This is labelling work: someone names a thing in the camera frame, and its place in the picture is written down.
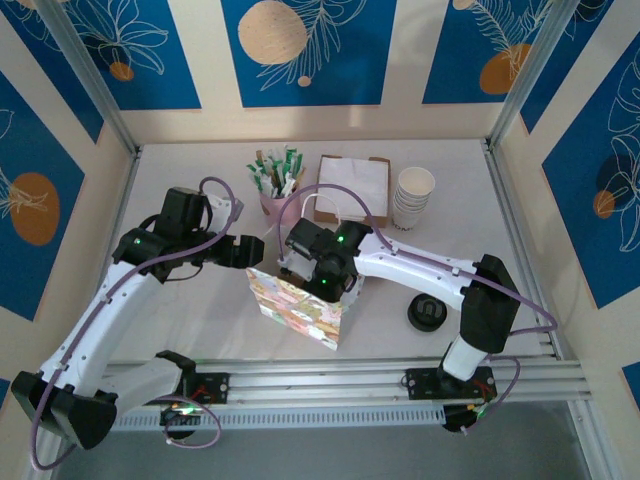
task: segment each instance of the pen holder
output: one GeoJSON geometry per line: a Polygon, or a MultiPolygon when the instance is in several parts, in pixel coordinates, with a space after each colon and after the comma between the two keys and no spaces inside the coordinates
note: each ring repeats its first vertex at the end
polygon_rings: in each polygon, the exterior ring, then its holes
{"type": "MultiPolygon", "coordinates": [[[[262,205],[262,211],[267,217],[267,223],[271,227],[278,220],[278,214],[284,203],[289,199],[285,198],[269,198],[264,194],[260,194],[260,205],[262,205]]],[[[287,207],[287,210],[282,216],[282,225],[293,227],[300,217],[302,216],[302,203],[300,196],[296,197],[287,207]]]]}

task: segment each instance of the stack of paper cups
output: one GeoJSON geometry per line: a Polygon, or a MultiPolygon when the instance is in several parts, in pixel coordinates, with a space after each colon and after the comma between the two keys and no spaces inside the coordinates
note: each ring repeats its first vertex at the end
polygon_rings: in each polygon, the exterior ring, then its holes
{"type": "Polygon", "coordinates": [[[400,172],[393,194],[393,225],[400,230],[415,227],[435,186],[436,180],[429,170],[410,167],[400,172]]]}

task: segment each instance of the white table surface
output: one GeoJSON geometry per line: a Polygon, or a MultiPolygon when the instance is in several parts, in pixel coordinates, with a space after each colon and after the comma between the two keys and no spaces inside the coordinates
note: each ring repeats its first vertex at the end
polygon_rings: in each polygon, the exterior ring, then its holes
{"type": "MultiPolygon", "coordinates": [[[[273,145],[282,144],[145,146],[120,234],[158,213],[170,187],[197,189],[203,177],[215,175],[228,182],[245,203],[230,233],[262,236],[267,223],[245,165],[255,158],[256,150],[273,145]]],[[[479,140],[298,142],[295,146],[304,153],[306,184],[316,178],[322,154],[389,158],[394,181],[405,167],[429,169],[436,178],[436,188],[421,222],[411,232],[389,226],[385,234],[440,255],[473,260],[480,260],[484,253],[496,255],[522,291],[479,140]]],[[[181,270],[173,276],[189,275],[193,267],[181,270]]],[[[440,329],[419,332],[406,316],[416,294],[388,281],[367,279],[350,317],[343,322],[338,351],[334,352],[262,316],[243,270],[207,264],[195,279],[165,284],[147,302],[112,361],[146,361],[164,349],[201,360],[439,357],[455,338],[460,315],[449,309],[440,329]]],[[[534,325],[533,313],[521,307],[514,329],[534,325]]],[[[538,336],[510,338],[504,353],[540,355],[538,336]]]]}

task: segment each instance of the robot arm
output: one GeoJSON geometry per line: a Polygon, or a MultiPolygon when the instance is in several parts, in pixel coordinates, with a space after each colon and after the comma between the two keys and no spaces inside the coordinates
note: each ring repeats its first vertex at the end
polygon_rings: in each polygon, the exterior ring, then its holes
{"type": "Polygon", "coordinates": [[[345,221],[332,232],[301,219],[285,241],[292,250],[280,264],[306,280],[305,290],[327,302],[338,301],[358,275],[391,280],[442,300],[461,312],[460,334],[445,354],[442,369],[459,381],[470,380],[488,354],[504,349],[520,304],[458,273],[464,270],[517,292],[504,264],[491,255],[473,262],[386,241],[393,250],[367,225],[345,221]]]}
{"type": "Polygon", "coordinates": [[[229,200],[213,195],[172,188],[167,192],[162,211],[125,234],[115,250],[100,289],[74,329],[56,352],[44,362],[37,374],[20,372],[11,390],[33,420],[45,387],[54,372],[61,370],[42,414],[41,425],[84,449],[104,439],[113,422],[128,410],[161,395],[191,395],[195,384],[195,363],[173,352],[160,352],[145,365],[103,379],[111,355],[135,318],[139,307],[160,290],[173,269],[184,262],[201,267],[205,262],[246,268],[262,261],[264,243],[242,235],[226,235],[197,254],[165,261],[141,270],[122,285],[100,310],[73,355],[62,365],[62,357],[95,307],[106,300],[125,274],[144,262],[202,245],[220,231],[231,212],[229,200]],[[201,227],[204,215],[207,226],[201,227]],[[147,228],[155,223],[153,231],[147,228]]]}

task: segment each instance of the beige circle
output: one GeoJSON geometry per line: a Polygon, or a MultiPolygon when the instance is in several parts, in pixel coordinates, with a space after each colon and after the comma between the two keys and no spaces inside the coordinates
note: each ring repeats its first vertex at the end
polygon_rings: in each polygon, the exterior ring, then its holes
{"type": "Polygon", "coordinates": [[[238,24],[240,45],[251,60],[278,65],[296,58],[307,45],[307,29],[291,7],[275,0],[256,3],[238,24]]]}
{"type": "MultiPolygon", "coordinates": [[[[58,3],[65,3],[65,2],[68,2],[68,1],[69,0],[58,0],[58,3]]],[[[35,10],[36,9],[36,6],[33,4],[33,0],[16,0],[16,2],[18,2],[23,7],[27,7],[30,10],[35,10]]]]}
{"type": "Polygon", "coordinates": [[[309,85],[311,85],[311,79],[306,75],[303,75],[298,79],[298,85],[300,85],[301,87],[308,87],[309,85]]]}
{"type": "Polygon", "coordinates": [[[476,0],[453,0],[453,8],[456,10],[466,10],[474,3],[476,3],[476,0]]]}

